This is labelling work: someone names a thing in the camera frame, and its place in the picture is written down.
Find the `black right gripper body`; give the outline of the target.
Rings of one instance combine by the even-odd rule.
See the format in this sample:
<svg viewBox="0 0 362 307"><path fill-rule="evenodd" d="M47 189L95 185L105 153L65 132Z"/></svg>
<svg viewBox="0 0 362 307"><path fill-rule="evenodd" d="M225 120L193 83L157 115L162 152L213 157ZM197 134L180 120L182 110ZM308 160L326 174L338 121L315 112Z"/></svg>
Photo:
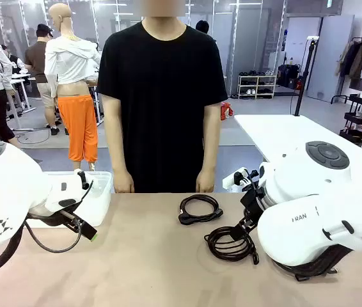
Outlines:
<svg viewBox="0 0 362 307"><path fill-rule="evenodd" d="M265 206L262 203L264 196L263 187L250 187L241 198L240 202L244 206L244 218L246 222L257 224L265 210Z"/></svg>

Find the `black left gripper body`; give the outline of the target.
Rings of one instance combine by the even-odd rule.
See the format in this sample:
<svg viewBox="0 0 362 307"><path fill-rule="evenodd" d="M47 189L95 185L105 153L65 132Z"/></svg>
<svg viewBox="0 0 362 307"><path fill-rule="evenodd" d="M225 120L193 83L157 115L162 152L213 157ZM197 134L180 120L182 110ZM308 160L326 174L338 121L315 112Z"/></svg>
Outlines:
<svg viewBox="0 0 362 307"><path fill-rule="evenodd" d="M56 227L65 225L68 228L77 229L83 225L83 219L69 210L60 210L53 213L51 216L39 216L36 214L28 213L27 219L39 220L48 226Z"/></svg>

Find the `person left hand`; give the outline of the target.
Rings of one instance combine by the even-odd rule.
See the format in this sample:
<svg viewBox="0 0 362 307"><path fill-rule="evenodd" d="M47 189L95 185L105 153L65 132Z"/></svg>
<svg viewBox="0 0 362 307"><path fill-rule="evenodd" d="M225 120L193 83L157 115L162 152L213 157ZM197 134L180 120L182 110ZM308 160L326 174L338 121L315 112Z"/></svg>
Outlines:
<svg viewBox="0 0 362 307"><path fill-rule="evenodd" d="M215 170L203 169L196 179L197 193L212 193L215 186Z"/></svg>

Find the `person right hand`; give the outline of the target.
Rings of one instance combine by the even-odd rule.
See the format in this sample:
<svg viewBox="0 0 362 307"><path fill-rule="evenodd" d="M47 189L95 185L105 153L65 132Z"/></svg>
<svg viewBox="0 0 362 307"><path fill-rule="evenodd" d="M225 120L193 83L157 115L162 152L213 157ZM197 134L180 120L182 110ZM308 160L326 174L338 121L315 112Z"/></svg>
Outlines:
<svg viewBox="0 0 362 307"><path fill-rule="evenodd" d="M115 193L134 193L134 181L127 170L115 171L113 175Z"/></svg>

